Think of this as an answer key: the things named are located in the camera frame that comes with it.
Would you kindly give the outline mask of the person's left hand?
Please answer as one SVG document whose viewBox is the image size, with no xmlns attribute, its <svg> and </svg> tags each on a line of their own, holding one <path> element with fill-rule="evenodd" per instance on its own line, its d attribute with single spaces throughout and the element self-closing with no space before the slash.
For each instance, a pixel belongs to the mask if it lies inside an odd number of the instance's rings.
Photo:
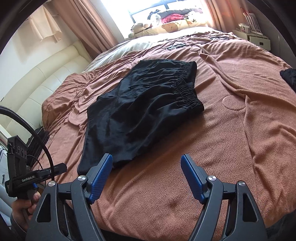
<svg viewBox="0 0 296 241">
<path fill-rule="evenodd" d="M 40 197 L 41 194 L 35 192 L 31 200 L 17 199 L 14 201 L 11 206 L 11 223 L 15 223 L 22 231 L 27 232 Z"/>
</svg>

